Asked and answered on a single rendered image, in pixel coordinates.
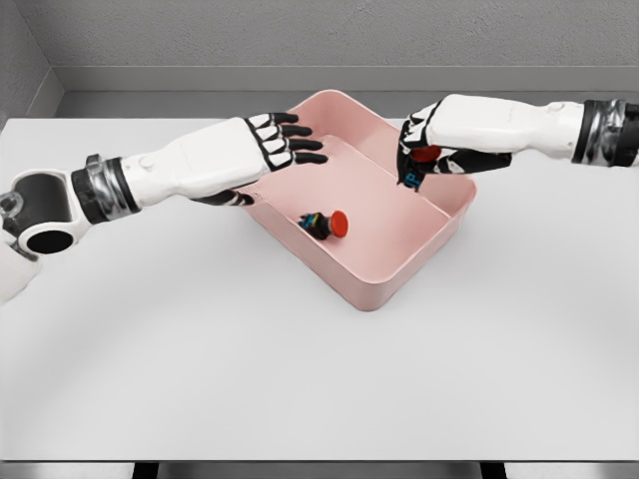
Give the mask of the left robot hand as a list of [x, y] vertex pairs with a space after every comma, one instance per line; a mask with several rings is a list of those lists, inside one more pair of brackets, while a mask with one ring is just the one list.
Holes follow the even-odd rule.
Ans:
[[210, 206], [251, 206], [241, 188], [293, 165], [322, 165], [322, 143], [291, 113], [231, 118], [177, 141], [176, 193]]

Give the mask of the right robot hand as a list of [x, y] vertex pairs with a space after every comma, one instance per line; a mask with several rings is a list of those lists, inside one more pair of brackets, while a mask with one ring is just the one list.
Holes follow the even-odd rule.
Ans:
[[506, 126], [505, 101], [448, 95], [404, 120], [397, 144], [396, 169], [401, 152], [430, 145], [439, 146], [441, 155], [434, 171], [426, 177], [505, 169], [511, 165], [516, 149], [505, 132]]

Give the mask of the pink plastic basket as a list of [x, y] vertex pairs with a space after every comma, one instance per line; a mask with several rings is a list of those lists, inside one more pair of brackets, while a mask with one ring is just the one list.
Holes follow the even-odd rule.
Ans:
[[[324, 165], [286, 168], [247, 187], [248, 214], [355, 308], [383, 306], [457, 232], [477, 186], [435, 175], [418, 192], [396, 182], [400, 127], [347, 94], [324, 90], [291, 109]], [[342, 211], [344, 238], [312, 238], [300, 216]]]

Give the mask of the red-capped black industrial switch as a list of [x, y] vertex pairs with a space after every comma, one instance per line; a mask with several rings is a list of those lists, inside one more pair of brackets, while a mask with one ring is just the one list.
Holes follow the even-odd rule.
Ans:
[[434, 171], [441, 148], [430, 145], [401, 152], [397, 159], [398, 182], [417, 192], [426, 175]]
[[320, 212], [305, 214], [300, 216], [298, 225], [316, 240], [341, 239], [348, 232], [348, 219], [342, 211], [334, 211], [329, 216]]

